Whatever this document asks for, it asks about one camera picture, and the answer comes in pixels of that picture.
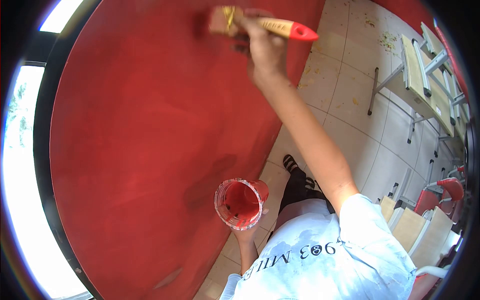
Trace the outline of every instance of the black pants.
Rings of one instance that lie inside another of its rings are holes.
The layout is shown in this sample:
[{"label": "black pants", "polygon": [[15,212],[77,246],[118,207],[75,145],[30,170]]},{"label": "black pants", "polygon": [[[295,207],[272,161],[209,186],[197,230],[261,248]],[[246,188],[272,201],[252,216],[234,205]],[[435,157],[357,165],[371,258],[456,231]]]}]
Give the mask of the black pants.
[{"label": "black pants", "polygon": [[[332,204],[325,197],[324,193],[321,191],[310,190],[305,187],[307,175],[300,168],[293,169],[288,179],[285,190],[283,191],[282,202],[280,202],[280,209],[278,214],[285,208],[285,206],[300,202],[306,199],[323,199],[327,203],[328,212],[331,214],[335,213]],[[273,231],[270,232],[267,241],[272,237]]]}]

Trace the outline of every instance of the window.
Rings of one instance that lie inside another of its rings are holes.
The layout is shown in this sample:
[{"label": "window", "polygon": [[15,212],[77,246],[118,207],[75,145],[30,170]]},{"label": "window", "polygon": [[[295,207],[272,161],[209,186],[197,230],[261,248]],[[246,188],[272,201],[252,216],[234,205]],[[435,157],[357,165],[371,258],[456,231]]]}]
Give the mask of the window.
[{"label": "window", "polygon": [[22,66],[5,124],[3,174],[13,229],[33,277],[52,299],[92,298],[63,256],[43,211],[33,160],[35,106],[44,67]]},{"label": "window", "polygon": [[60,33],[83,0],[61,0],[40,27],[40,31]]}]

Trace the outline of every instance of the brush handle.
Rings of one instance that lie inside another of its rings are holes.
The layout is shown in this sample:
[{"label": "brush handle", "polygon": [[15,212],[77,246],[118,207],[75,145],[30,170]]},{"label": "brush handle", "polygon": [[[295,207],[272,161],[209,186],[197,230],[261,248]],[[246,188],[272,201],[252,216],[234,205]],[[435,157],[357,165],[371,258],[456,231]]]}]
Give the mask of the brush handle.
[{"label": "brush handle", "polygon": [[266,30],[285,38],[303,41],[315,41],[318,39],[316,32],[294,21],[263,17],[256,18],[256,21],[257,24]]}]

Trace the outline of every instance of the red brush handle tip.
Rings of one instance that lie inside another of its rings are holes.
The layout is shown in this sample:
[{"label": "red brush handle tip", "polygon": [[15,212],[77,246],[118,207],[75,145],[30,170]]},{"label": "red brush handle tip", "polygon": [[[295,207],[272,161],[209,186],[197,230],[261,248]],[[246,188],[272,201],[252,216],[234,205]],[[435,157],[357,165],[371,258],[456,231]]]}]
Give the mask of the red brush handle tip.
[{"label": "red brush handle tip", "polygon": [[302,41],[316,41],[318,34],[305,25],[293,22],[292,29],[290,30],[290,38]]}]

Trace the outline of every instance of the paint brush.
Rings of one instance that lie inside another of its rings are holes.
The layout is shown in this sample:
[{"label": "paint brush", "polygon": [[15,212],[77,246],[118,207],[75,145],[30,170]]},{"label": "paint brush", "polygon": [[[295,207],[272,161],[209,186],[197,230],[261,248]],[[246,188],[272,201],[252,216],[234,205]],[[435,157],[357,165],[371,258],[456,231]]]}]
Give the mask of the paint brush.
[{"label": "paint brush", "polygon": [[[239,28],[233,23],[233,18],[243,16],[243,10],[237,6],[216,6],[210,16],[208,29],[212,34],[235,36]],[[275,19],[256,17],[256,22],[266,30],[285,38],[301,41],[315,41],[318,39],[316,32],[300,23]]]}]

